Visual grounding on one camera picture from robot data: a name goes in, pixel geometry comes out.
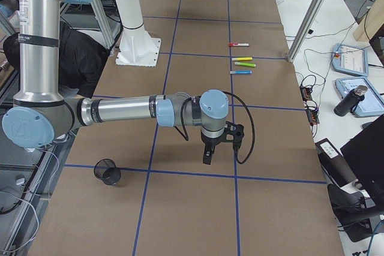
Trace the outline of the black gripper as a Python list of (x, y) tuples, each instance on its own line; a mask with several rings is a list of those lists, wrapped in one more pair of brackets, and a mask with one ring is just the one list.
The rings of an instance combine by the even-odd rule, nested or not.
[(207, 129), (201, 129), (201, 139), (205, 145), (203, 153), (203, 163), (206, 165), (211, 165), (212, 157), (215, 152), (216, 145), (219, 145), (221, 142), (226, 140), (225, 129), (220, 129), (218, 131), (209, 131)]

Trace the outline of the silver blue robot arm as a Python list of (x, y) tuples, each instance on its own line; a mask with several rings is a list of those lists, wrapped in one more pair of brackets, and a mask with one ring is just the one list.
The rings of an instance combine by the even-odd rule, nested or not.
[(178, 92), (117, 100), (63, 98), (58, 91), (59, 19), (64, 0), (19, 0), (20, 91), (2, 119), (16, 145), (38, 148), (72, 129), (107, 121), (154, 118), (162, 127), (198, 126), (209, 164), (216, 145), (227, 141), (229, 101), (219, 90), (199, 97)]

